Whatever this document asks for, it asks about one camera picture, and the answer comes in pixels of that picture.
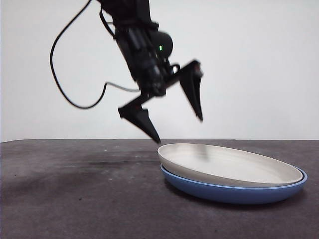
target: plate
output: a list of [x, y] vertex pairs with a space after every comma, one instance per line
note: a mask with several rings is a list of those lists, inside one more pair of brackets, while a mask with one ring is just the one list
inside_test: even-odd
[[166, 180], [179, 190], [199, 198], [232, 204], [265, 204], [287, 199], [299, 192], [308, 178], [304, 171], [298, 169], [303, 178], [291, 185], [266, 188], [230, 187], [179, 177], [168, 172], [162, 164], [160, 168]]
[[302, 180], [294, 166], [242, 150], [205, 144], [176, 143], [158, 149], [171, 173], [190, 180], [234, 187], [277, 187]]

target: robotic arm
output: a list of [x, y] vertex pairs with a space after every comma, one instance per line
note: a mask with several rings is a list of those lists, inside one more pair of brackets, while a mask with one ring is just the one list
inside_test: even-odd
[[[98, 1], [101, 4], [101, 21], [116, 40], [131, 76], [141, 91], [140, 96], [119, 108], [120, 117], [160, 143], [148, 110], [143, 109], [142, 104], [153, 97], [164, 96], [166, 89], [179, 81], [195, 114], [203, 120], [199, 97], [202, 77], [200, 63], [193, 60], [183, 68], [178, 64], [170, 65], [168, 57], [172, 52], [173, 42], [168, 34], [158, 30], [157, 23], [152, 22], [149, 0]], [[114, 32], [105, 21], [102, 10], [112, 16]]]

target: table surface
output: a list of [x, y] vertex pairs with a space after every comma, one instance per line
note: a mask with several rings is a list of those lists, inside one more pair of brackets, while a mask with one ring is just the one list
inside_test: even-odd
[[297, 166], [303, 190], [281, 202], [230, 205], [163, 177], [151, 140], [1, 143], [2, 239], [319, 238], [319, 140], [163, 140], [245, 150]]

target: white wall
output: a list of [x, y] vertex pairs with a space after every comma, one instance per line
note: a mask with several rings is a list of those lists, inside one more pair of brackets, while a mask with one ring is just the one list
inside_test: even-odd
[[[136, 94], [107, 88], [82, 111], [69, 105], [49, 68], [51, 44], [85, 0], [1, 1], [1, 141], [148, 138], [117, 109]], [[319, 139], [318, 0], [150, 0], [173, 38], [171, 62], [202, 62], [204, 122], [179, 85], [144, 107], [164, 138]], [[54, 63], [79, 104], [104, 81], [135, 88], [97, 1], [65, 33]]]

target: white plate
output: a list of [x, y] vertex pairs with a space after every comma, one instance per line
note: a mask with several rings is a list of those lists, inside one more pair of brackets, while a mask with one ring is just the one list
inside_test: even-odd
[[163, 166], [194, 181], [235, 187], [277, 187], [302, 180], [302, 173], [273, 158], [232, 148], [177, 143], [158, 149]]

